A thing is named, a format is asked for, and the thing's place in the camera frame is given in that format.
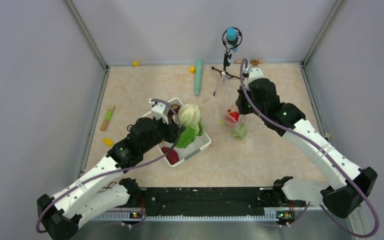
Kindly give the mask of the red toy apple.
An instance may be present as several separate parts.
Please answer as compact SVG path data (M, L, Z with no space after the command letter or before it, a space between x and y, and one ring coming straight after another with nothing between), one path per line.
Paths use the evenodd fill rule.
M237 111L228 111L226 119L228 122L237 124L239 122L240 114Z

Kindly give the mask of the clear pink zip top bag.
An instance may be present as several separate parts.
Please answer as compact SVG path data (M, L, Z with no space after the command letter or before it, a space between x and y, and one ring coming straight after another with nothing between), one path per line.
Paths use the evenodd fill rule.
M244 115L240 114L238 123L236 124L227 121L228 112L236 111L239 113L238 107L236 106L236 100L239 95L237 90L237 87L231 84L228 76L223 73L220 77L220 80L218 80L216 83L215 91L213 94L220 115L220 123L223 126L226 126L232 135L233 129L247 129L247 121Z

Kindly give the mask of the green toy napa cabbage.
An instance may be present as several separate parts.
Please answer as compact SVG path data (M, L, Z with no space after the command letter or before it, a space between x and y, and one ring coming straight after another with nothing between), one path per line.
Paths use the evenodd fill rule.
M184 131L181 133L176 147L186 149L198 136L202 136L204 133L200 107L196 104L185 104L179 109L177 115Z

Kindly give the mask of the green toy apple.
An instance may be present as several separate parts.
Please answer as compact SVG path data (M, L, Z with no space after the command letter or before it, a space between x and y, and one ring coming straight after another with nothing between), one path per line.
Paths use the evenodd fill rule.
M243 139L247 135L247 128L235 128L232 130L232 134L237 139Z

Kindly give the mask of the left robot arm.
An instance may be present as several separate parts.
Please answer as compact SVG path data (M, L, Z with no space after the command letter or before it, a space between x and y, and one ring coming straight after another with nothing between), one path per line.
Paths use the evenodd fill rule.
M174 114L141 117L129 127L128 135L113 145L101 160L65 189L37 200L38 221L53 240L69 240L87 222L117 206L134 207L140 193L131 186L117 184L103 191L113 179L142 167L144 154L163 141L176 145L184 127Z

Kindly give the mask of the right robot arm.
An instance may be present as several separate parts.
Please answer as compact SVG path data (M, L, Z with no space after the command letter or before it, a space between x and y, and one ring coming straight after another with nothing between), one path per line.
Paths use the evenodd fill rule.
M298 148L327 179L326 182L286 179L273 192L277 205L306 201L345 219L368 200L378 178L372 167L362 168L340 153L299 108L280 101L275 84L268 78L251 78L240 84L236 100L240 114L260 117L269 129Z

